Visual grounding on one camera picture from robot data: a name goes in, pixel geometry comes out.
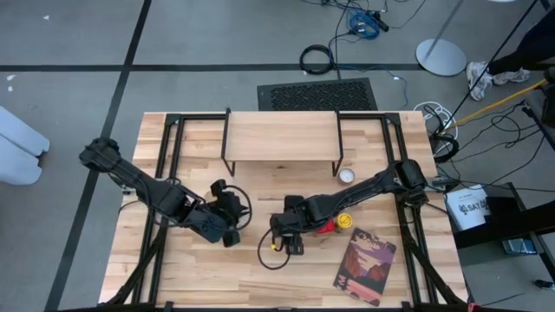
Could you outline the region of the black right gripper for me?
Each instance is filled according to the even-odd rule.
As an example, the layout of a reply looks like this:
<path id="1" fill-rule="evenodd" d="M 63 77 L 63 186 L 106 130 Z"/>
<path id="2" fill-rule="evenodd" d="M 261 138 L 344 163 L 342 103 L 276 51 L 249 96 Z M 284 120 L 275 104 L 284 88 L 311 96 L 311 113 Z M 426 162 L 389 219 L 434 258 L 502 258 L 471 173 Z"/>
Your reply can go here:
<path id="1" fill-rule="evenodd" d="M 303 196 L 287 195 L 284 198 L 284 213 L 271 215 L 271 234 L 273 237 L 284 237 L 284 248 L 287 255 L 302 256 L 304 243 L 301 233 L 304 229 L 304 220 L 295 211 L 304 201 Z"/>

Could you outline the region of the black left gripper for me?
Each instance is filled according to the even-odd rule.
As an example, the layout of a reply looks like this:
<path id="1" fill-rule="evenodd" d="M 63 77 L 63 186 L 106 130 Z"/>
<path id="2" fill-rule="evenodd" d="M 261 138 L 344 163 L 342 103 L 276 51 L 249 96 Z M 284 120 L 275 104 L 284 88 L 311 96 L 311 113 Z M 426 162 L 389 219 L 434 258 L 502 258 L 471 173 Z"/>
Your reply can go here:
<path id="1" fill-rule="evenodd" d="M 239 196 L 234 192 L 224 192 L 226 187 L 227 184 L 224 179 L 218 179 L 210 186 L 212 195 L 217 196 L 216 211 L 225 220 L 229 229 L 222 237 L 223 244 L 226 248 L 230 248 L 240 243 L 238 231 L 245 228 L 249 220 L 242 225 L 239 224 L 239 220 L 243 216 L 250 216 L 250 209 L 241 204 Z"/>

